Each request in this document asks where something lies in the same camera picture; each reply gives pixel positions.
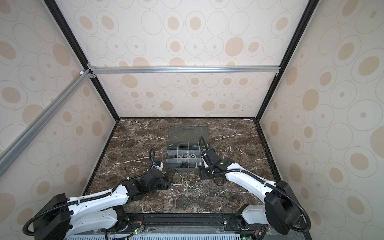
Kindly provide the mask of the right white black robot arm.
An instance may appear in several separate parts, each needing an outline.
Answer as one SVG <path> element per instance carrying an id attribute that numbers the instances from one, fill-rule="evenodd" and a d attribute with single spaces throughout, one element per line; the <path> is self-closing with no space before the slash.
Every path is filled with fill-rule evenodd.
<path id="1" fill-rule="evenodd" d="M 223 160 L 213 148 L 209 148 L 203 137 L 199 137 L 199 148 L 204 165 L 200 167 L 200 177 L 206 179 L 226 179 L 235 183 L 263 204 L 247 205 L 240 211 L 240 217 L 247 224 L 269 225 L 282 235 L 291 230 L 307 233 L 312 227 L 308 213 L 300 205 L 288 183 L 266 180 L 231 160 Z"/>

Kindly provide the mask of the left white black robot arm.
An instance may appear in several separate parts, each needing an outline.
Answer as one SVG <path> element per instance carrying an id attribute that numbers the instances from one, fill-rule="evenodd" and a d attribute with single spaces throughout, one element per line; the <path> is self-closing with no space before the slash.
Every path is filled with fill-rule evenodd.
<path id="1" fill-rule="evenodd" d="M 156 149 L 151 148 L 150 165 L 144 173 L 125 178 L 109 190 L 81 197 L 54 196 L 24 224 L 23 234 L 36 240 L 63 240 L 95 229 L 125 230 L 127 214 L 124 205 L 170 188 L 171 179 L 162 173 L 155 154 Z"/>

